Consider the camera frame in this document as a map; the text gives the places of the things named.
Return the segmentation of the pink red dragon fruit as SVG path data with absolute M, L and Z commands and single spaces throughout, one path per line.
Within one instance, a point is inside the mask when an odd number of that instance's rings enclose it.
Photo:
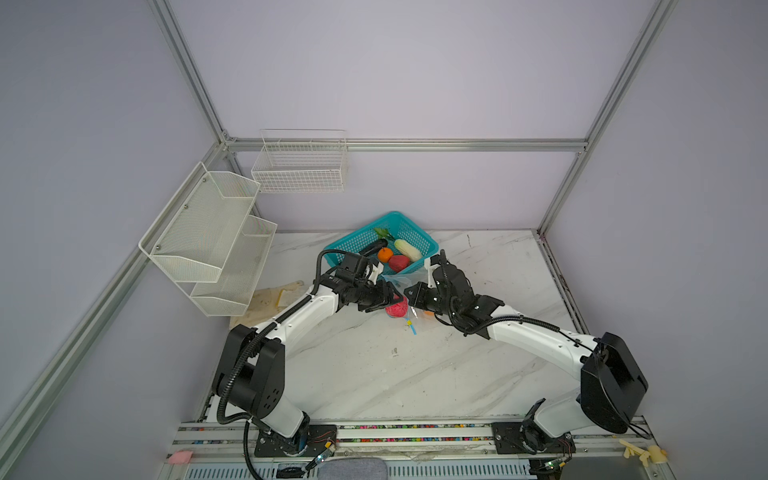
M 391 318 L 406 318 L 409 311 L 409 305 L 405 298 L 399 303 L 387 306 L 385 308 L 386 314 Z

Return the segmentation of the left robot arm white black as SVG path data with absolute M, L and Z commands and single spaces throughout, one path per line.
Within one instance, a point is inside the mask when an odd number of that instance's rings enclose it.
M 371 313 L 399 303 L 402 295 L 382 277 L 383 270 L 381 262 L 359 253 L 323 250 L 316 259 L 314 281 L 303 296 L 255 327 L 234 327 L 211 387 L 218 398 L 216 422 L 244 421 L 300 441 L 309 420 L 286 398 L 288 350 L 343 307 Z

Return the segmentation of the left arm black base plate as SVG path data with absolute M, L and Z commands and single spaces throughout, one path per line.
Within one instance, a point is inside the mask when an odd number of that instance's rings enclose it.
M 251 453 L 256 458 L 315 457 L 335 444 L 338 427 L 331 424 L 310 424 L 299 429 L 293 437 L 283 437 L 277 432 L 259 431 L 251 444 Z

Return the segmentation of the clear zip bag blue zipper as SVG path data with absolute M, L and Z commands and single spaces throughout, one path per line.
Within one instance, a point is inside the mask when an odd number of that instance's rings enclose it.
M 398 273 L 385 275 L 384 279 L 389 281 L 395 287 L 399 293 L 400 301 L 405 298 L 409 305 L 409 311 L 406 318 L 391 318 L 387 314 L 386 315 L 390 319 L 403 324 L 412 335 L 417 336 L 423 330 L 424 326 L 429 326 L 429 322 L 434 320 L 434 315 L 416 307 L 413 302 L 407 298 L 406 290 L 410 287 L 414 287 L 419 282 L 426 281 L 425 269 L 420 268 L 405 274 Z

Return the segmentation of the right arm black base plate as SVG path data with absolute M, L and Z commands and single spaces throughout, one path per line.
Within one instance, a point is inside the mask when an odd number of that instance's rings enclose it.
M 537 426 L 524 422 L 494 422 L 492 437 L 498 454 L 563 454 L 575 451 L 572 436 L 567 433 L 553 438 Z

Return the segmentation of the teal plastic basket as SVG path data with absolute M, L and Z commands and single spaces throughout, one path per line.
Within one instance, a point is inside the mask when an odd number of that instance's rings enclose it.
M 421 259 L 410 259 L 396 245 L 397 241 L 406 242 L 412 249 L 417 250 Z M 438 243 L 413 220 L 398 211 L 389 212 L 326 246 L 326 249 L 352 253 L 360 253 L 366 248 L 372 249 L 372 256 L 376 260 L 382 248 L 388 248 L 395 256 L 408 259 L 409 265 L 400 271 L 395 271 L 388 263 L 384 263 L 383 274 L 390 277 L 418 272 L 423 268 L 425 259 L 439 252 Z

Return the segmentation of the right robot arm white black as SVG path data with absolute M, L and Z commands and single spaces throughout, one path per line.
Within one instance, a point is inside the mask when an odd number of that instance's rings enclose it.
M 614 434 L 633 429 L 648 381 L 626 342 L 565 330 L 535 319 L 504 301 L 474 292 L 464 272 L 444 253 L 426 260 L 427 276 L 404 291 L 408 303 L 429 311 L 462 335 L 480 336 L 523 349 L 570 375 L 578 385 L 542 398 L 519 425 L 519 441 L 540 452 L 575 430 L 591 426 Z

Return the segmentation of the orange tangerine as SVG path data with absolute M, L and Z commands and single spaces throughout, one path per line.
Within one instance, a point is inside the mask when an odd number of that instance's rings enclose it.
M 381 248 L 377 253 L 377 259 L 382 263 L 388 263 L 393 256 L 394 252 L 388 247 Z

